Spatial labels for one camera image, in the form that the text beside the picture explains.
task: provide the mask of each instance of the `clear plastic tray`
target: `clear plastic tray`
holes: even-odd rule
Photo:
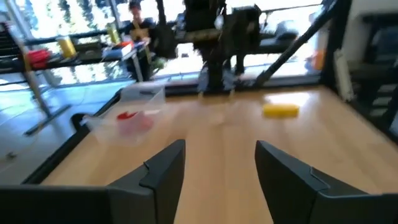
[[[101,116],[87,117],[87,126],[105,146],[134,146],[156,125],[164,104],[164,87],[131,85]]]

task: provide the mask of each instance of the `yellow sponge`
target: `yellow sponge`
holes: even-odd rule
[[[268,103],[262,107],[264,116],[273,118],[292,118],[299,115],[299,106],[294,104],[273,104]]]

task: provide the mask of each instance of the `person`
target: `person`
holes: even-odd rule
[[[150,80],[152,69],[163,68],[164,62],[160,58],[154,56],[154,45],[151,40],[155,39],[154,33],[152,32],[156,24],[151,18],[143,19],[141,13],[141,5],[139,2],[131,1],[129,3],[129,10],[132,14],[132,21],[129,23],[124,30],[125,40],[131,40],[135,44],[144,43],[147,47],[146,50],[142,51],[143,54],[139,54],[139,64],[141,73],[144,81]]]

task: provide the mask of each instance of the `tiled floor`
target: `tiled floor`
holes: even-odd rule
[[[29,91],[0,93],[0,184],[19,184],[34,169],[58,149],[73,133],[70,117],[77,112],[97,112],[121,87],[128,82],[79,86],[50,90],[45,97],[52,108],[73,106],[44,127],[39,134],[23,135],[37,124],[43,114],[37,109]],[[18,156],[8,161],[5,155]]]

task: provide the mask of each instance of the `table surface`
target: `table surface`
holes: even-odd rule
[[[298,118],[262,117],[266,102],[296,103]],[[45,185],[106,185],[176,139],[186,139],[185,180],[175,223],[272,223],[254,162],[265,140],[361,190],[398,192],[398,151],[322,87],[285,92],[168,99],[159,125],[139,147],[101,148],[89,134]]]

